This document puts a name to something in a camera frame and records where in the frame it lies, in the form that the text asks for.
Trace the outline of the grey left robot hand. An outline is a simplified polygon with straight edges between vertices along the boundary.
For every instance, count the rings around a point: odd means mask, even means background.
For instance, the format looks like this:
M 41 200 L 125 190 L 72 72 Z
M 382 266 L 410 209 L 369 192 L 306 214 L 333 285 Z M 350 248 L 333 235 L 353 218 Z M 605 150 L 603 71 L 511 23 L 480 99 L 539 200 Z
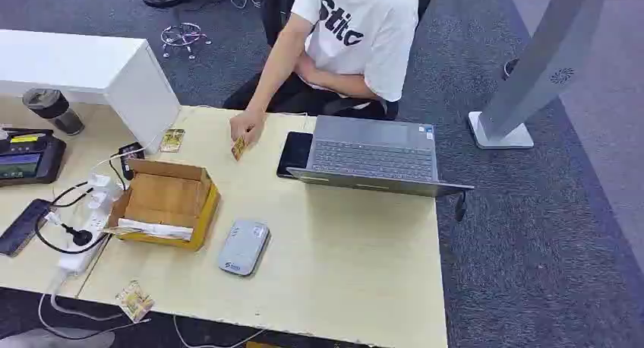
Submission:
M 115 341 L 112 332 L 98 334 L 83 340 L 69 340 L 38 328 L 1 339 L 1 347 L 111 347 Z

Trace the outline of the person's right hand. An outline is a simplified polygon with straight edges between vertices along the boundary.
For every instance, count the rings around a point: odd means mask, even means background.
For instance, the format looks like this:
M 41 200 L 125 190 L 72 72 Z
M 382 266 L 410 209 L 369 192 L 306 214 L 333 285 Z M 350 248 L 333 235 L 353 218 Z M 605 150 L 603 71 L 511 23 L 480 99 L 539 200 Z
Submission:
M 246 146 L 255 144 L 260 138 L 266 121 L 261 109 L 246 109 L 229 120 L 232 142 L 243 139 Z

